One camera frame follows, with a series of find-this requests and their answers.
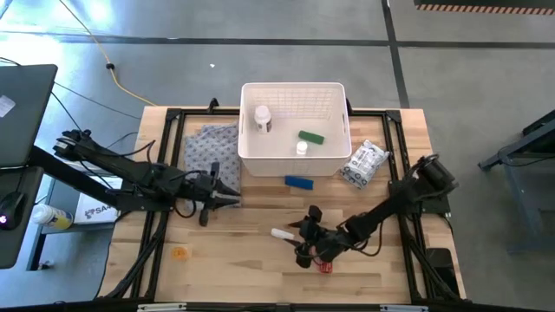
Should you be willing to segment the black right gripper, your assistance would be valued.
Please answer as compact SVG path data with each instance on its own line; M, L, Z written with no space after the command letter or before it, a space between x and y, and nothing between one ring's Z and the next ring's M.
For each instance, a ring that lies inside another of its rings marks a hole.
M285 239L285 242L296 248L296 263L302 268L309 268L318 260L331 263L347 250L344 232L322 227L322 215L317 206L310 205L308 214L302 220L288 224L291 228L298 228L299 236L304 240L301 243Z

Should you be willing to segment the blue rectangular block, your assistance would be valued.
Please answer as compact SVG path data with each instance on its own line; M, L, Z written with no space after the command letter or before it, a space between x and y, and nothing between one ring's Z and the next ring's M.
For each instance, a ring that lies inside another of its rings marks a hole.
M313 190L314 189L314 181L311 179L305 179L297 176L290 176L287 175L284 177L284 183L287 186L295 187L304 190Z

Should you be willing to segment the large white-capped bottle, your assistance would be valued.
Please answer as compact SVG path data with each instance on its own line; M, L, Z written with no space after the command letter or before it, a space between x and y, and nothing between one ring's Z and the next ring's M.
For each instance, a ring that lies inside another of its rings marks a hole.
M267 106L260 105L255 108L254 119L257 130L260 133L268 133L271 130L271 111Z

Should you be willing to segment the white printed gauze packet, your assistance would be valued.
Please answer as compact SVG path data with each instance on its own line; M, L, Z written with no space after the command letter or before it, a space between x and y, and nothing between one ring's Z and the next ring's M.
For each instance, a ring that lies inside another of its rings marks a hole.
M358 189L365 188L390 152L365 140L340 168L341 176Z

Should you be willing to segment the green block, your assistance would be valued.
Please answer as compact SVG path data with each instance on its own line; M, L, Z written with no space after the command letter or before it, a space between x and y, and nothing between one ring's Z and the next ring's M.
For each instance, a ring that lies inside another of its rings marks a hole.
M310 143L314 143L317 145L322 145L324 143L325 138L322 135L316 134L316 133L311 133L311 132L306 132L304 130L301 130L298 133L298 138L301 140L305 140L307 142Z

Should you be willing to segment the white plastic basket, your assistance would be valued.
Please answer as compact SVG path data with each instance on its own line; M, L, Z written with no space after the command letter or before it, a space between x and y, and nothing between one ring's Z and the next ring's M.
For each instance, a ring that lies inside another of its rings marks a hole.
M338 82L251 82L241 89L238 156L252 176L332 176L352 154L344 86ZM271 130L260 133L257 106L271 111ZM322 135L298 156L298 133Z

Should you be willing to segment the black diagonal bar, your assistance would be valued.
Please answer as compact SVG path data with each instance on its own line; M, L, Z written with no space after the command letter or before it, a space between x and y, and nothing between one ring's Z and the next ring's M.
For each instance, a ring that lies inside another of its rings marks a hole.
M39 166L50 177L60 180L66 185L70 185L77 191L85 193L104 204L116 207L116 198L114 195L107 193L108 189L106 186L91 179L87 174L64 164L55 156L37 146L31 147L28 165Z

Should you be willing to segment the grey metal stand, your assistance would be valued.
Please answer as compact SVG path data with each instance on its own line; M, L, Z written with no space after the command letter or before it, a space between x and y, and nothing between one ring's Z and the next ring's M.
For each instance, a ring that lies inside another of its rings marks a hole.
M49 183L49 189L43 203L46 205L53 205L55 208L59 208L67 212L75 213L80 195L81 194L73 187L52 179ZM103 231L112 230L113 228L113 223L76 224L71 225L67 230L57 230L39 225L37 227L26 270L33 271L40 269L42 251L48 235L72 232Z

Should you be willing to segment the dark grey laptop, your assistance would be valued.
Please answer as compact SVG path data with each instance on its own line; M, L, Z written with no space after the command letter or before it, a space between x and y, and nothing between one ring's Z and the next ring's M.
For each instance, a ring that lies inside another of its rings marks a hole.
M0 67L0 167L27 162L56 72L54 64Z

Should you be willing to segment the black desk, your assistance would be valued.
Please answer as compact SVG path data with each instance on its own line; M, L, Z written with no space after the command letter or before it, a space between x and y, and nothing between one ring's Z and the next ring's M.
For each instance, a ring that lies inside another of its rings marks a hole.
M0 170L0 200L10 192L22 192L25 195L21 223L11 231L0 229L0 270L11 268L16 263L42 174L43 169L36 166Z

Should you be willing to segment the black computer mouse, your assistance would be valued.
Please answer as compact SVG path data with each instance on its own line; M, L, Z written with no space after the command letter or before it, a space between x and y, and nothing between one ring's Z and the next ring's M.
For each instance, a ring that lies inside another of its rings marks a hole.
M22 221L25 195L22 192L10 192L0 200L0 229L14 230Z

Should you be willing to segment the blue-grey metal cart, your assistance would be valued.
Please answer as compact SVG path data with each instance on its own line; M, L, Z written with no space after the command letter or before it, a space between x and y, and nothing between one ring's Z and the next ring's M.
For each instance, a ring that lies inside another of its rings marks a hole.
M555 109L525 127L521 137L478 163L504 168L526 234L507 251L555 250Z

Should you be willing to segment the orange black striped strip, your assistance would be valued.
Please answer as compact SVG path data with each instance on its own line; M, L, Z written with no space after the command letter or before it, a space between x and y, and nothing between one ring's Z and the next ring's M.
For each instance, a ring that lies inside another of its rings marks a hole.
M517 6L479 6L479 5L455 5L455 4L417 4L415 7L416 9L423 10L423 11L555 16L555 8L533 8L533 7L517 7Z

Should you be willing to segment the white frame bracket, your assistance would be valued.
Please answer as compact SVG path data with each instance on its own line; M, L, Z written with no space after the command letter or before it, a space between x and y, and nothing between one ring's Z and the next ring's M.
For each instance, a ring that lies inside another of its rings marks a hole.
M136 312L181 312L187 311L187 304L183 302L140 304Z
M427 306L388 304L381 305L380 312L429 312Z

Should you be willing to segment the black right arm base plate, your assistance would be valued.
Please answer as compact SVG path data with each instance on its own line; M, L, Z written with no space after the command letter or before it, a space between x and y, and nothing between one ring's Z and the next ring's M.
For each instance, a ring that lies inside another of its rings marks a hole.
M391 213L445 214L450 212L447 195L456 187L453 181L403 179L393 184L383 203Z

